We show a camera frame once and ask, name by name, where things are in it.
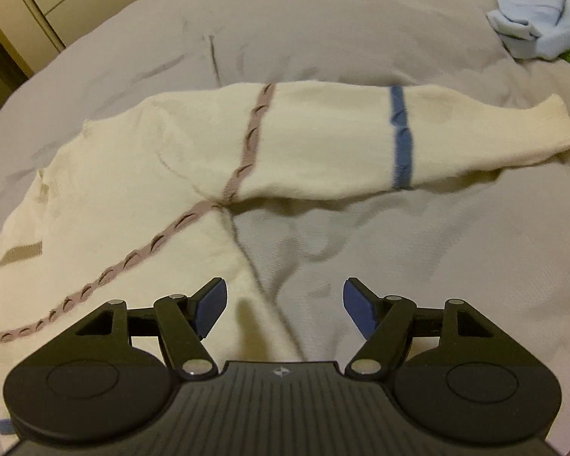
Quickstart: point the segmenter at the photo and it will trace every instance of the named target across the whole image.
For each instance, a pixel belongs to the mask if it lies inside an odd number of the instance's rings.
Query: mauve stitched stripe
[[[231,202],[236,196],[236,192],[241,186],[242,181],[253,171],[257,159],[259,133],[261,121],[270,106],[272,96],[274,95],[275,85],[265,85],[260,91],[256,105],[251,110],[249,123],[247,125],[247,132],[244,138],[243,154],[241,158],[241,165],[234,170],[231,178],[226,183],[223,189],[223,197],[227,202]],[[9,331],[0,331],[0,343],[7,343],[19,337],[28,336],[37,331],[40,331],[47,323],[52,323],[60,316],[72,310],[77,304],[86,301],[93,292],[103,285],[110,283],[116,276],[123,271],[128,271],[142,261],[146,260],[151,255],[155,254],[170,237],[187,228],[190,224],[200,219],[214,208],[219,208],[220,205],[215,202],[202,201],[193,206],[190,210],[182,214],[175,221],[173,221],[164,231],[161,231],[152,241],[141,249],[133,250],[122,261],[115,266],[110,266],[101,273],[93,283],[85,285],[79,291],[68,295],[58,306],[49,311],[49,313],[40,320],[20,326],[16,329]]]
[[[247,132],[244,137],[241,164],[232,172],[230,180],[228,180],[226,186],[223,188],[223,198],[228,202],[234,201],[234,197],[239,191],[241,183],[255,168],[255,162],[258,157],[258,145],[260,143],[260,126],[264,115],[271,106],[275,89],[275,84],[265,85],[262,91],[260,91],[256,105],[251,110],[251,117],[249,118]]]

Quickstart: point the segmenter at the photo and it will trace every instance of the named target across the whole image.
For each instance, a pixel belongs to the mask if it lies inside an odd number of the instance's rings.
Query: gray bedsheet
[[[303,79],[435,83],[570,111],[567,63],[516,63],[485,19],[495,0],[140,0],[40,72],[0,112],[0,229],[36,169],[84,118],[148,95]],[[553,368],[564,406],[549,440],[570,447],[570,160],[366,201],[234,208],[264,293],[308,359],[346,362],[362,338],[344,279],[421,306],[470,301]]]

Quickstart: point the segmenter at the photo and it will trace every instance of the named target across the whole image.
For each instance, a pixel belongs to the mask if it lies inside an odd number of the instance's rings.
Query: light blue cloth
[[[498,0],[488,21],[514,58],[554,60],[570,50],[570,0]]]

